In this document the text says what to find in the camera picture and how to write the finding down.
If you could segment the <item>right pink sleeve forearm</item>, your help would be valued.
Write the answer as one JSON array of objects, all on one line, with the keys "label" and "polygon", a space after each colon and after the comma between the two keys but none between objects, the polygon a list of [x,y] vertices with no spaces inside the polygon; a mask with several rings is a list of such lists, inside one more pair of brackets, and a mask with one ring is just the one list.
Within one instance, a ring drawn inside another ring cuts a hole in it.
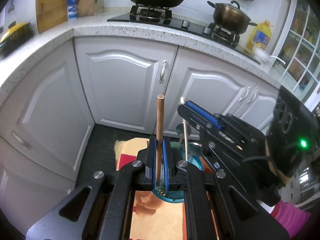
[{"label": "right pink sleeve forearm", "polygon": [[285,228],[292,239],[304,228],[311,213],[281,200],[273,207],[270,215]]}]

